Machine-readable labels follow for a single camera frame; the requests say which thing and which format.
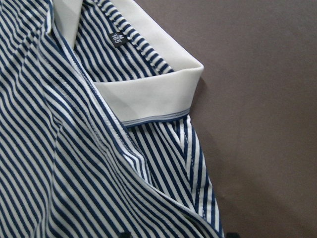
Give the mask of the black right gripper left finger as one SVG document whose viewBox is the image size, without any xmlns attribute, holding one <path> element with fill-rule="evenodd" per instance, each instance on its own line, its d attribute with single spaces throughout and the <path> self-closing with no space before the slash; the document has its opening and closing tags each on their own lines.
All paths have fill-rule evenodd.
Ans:
<svg viewBox="0 0 317 238">
<path fill-rule="evenodd" d="M 119 234 L 119 238 L 131 238 L 130 232 L 122 232 Z"/>
</svg>

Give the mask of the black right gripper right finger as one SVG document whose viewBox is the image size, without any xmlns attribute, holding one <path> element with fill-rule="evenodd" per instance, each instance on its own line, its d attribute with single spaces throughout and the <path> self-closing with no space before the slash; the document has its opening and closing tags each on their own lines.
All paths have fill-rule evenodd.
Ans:
<svg viewBox="0 0 317 238">
<path fill-rule="evenodd" d="M 240 238 L 240 235 L 236 232 L 228 232 L 226 238 Z"/>
</svg>

